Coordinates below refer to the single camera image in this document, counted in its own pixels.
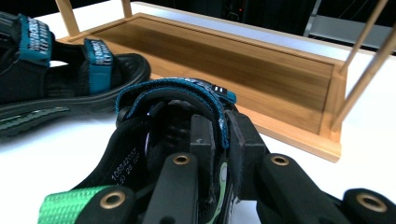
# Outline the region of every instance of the green fabric webbing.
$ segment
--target green fabric webbing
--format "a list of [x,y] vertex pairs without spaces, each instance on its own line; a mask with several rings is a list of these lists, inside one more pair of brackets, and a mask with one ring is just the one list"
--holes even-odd
[[73,189],[67,192],[48,195],[41,204],[38,223],[74,224],[78,215],[91,198],[97,192],[108,187]]

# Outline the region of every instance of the wooden tray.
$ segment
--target wooden tray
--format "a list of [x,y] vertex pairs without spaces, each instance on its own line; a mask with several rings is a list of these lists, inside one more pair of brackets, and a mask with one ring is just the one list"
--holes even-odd
[[80,32],[70,1],[56,0],[70,34],[60,41],[103,39],[114,54],[146,57],[153,79],[197,77],[225,87],[235,92],[239,111],[260,133],[333,162],[341,156],[342,120],[396,46],[395,24],[345,98],[347,66],[386,0],[379,1],[346,62],[179,21],[132,15],[129,0],[121,1],[124,19]]

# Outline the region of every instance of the black rubber sole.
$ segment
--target black rubber sole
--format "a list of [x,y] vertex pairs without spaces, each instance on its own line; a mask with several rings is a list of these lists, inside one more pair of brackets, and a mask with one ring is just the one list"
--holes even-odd
[[116,89],[104,93],[63,99],[42,99],[0,107],[0,137],[11,136],[63,116],[105,113],[115,109],[119,92],[135,83],[149,80],[150,67],[146,59],[133,78]]

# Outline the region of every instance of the wooden dowel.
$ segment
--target wooden dowel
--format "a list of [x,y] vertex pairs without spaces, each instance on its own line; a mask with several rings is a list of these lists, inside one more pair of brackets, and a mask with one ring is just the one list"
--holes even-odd
[[331,127],[332,131],[336,131],[341,128],[341,124],[352,106],[356,103],[364,89],[373,79],[375,73],[379,70],[381,65],[385,62],[394,49],[396,49],[396,22],[394,23],[392,31],[388,35],[387,39],[384,41],[384,44],[378,50],[374,58],[370,61],[369,65],[361,75],[361,78],[358,80],[351,93],[344,101],[344,104],[341,106],[340,111],[333,120]]
[[131,0],[121,0],[124,18],[132,17]]
[[373,13],[371,14],[369,20],[366,22],[366,25],[364,26],[363,31],[361,32],[361,35],[359,36],[358,40],[353,46],[352,51],[350,51],[349,55],[347,56],[345,63],[341,67],[340,74],[344,74],[346,69],[349,67],[350,63],[352,62],[359,48],[363,44],[363,41],[366,39],[367,35],[370,33],[370,30],[373,28],[376,19],[378,19],[379,15],[381,14],[387,2],[388,0],[379,0],[378,3],[376,4],[376,7]]
[[61,12],[62,18],[64,19],[64,25],[66,26],[67,33],[71,36],[79,35],[76,17],[73,13],[70,0],[55,0],[55,2]]

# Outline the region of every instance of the white surface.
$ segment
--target white surface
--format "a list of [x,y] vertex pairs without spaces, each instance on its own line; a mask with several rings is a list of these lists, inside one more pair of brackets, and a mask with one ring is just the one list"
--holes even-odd
[[[347,49],[291,35],[241,27],[190,13],[133,3],[133,13],[146,12],[177,21],[244,35],[265,42],[344,60]],[[122,17],[120,1],[75,9],[80,30]],[[67,32],[59,13],[39,18],[58,38]],[[350,91],[372,55],[361,51],[349,68]],[[367,188],[396,202],[396,59],[387,60],[343,124],[343,155],[339,162],[320,159],[262,135],[271,152],[294,158],[324,191],[342,198],[347,189]],[[115,115],[56,119],[10,138],[0,139],[0,223],[36,223],[44,197],[69,190],[101,159],[115,130]],[[260,223],[254,202],[234,207],[233,223]]]

